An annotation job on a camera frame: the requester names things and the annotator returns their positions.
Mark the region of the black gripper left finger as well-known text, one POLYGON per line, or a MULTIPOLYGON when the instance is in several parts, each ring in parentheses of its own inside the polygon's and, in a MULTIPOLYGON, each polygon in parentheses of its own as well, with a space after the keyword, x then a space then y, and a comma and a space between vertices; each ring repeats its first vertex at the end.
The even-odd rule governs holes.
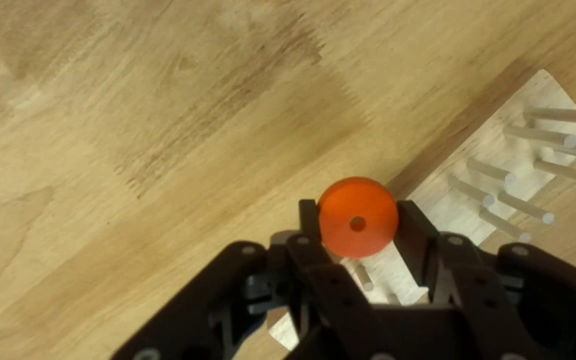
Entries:
POLYGON ((370 360, 381 350, 372 305, 321 247, 319 206, 268 247, 232 241, 140 325, 110 360, 232 360, 276 308, 298 329, 287 360, 370 360))

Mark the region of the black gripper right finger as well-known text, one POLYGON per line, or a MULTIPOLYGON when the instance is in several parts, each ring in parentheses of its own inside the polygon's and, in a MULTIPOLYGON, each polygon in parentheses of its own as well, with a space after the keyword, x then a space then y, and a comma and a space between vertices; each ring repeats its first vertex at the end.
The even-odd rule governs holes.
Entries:
POLYGON ((576 265, 529 244, 496 252, 440 231, 409 199, 394 237, 423 305, 377 310, 370 360, 576 360, 576 265))

